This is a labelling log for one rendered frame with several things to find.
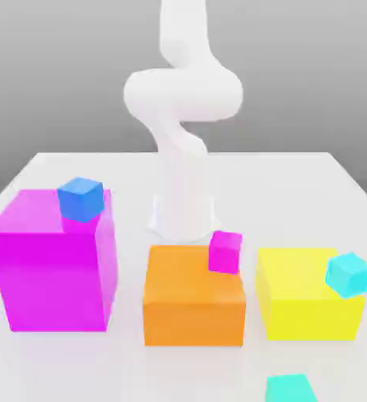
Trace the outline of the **small magenta cube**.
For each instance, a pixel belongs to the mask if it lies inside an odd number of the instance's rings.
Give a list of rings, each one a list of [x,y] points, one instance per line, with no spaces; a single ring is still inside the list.
[[[241,246],[241,233],[215,231],[209,242],[209,271],[238,274]]]

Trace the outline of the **small blue cube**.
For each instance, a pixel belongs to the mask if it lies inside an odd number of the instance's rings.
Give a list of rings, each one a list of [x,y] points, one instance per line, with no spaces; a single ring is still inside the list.
[[[61,215],[88,222],[104,210],[104,187],[99,181],[75,177],[57,189]]]

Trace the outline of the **small cyan cube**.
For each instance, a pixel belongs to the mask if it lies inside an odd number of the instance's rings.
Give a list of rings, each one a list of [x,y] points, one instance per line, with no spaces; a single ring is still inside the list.
[[[367,293],[367,262],[355,253],[341,254],[329,259],[325,283],[342,298]]]

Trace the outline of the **small turquoise cube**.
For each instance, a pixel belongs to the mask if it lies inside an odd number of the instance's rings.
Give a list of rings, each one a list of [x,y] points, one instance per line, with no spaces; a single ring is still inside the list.
[[[304,374],[267,378],[265,402],[318,402]]]

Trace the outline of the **large orange box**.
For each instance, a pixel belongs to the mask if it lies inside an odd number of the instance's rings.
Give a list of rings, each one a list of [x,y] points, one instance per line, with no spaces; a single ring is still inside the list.
[[[149,250],[143,296],[146,346],[241,346],[246,298],[239,275],[210,271],[203,245]]]

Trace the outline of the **large yellow box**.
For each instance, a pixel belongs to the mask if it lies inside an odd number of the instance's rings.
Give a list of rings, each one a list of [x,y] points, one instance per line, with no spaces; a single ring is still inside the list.
[[[256,296],[266,335],[275,341],[356,339],[365,297],[342,298],[325,282],[335,248],[262,247]]]

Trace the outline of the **large magenta box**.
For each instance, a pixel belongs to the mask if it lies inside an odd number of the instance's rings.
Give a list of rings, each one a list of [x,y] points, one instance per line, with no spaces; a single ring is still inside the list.
[[[0,214],[0,292],[12,331],[105,331],[118,282],[111,192],[89,222],[54,189],[19,191]]]

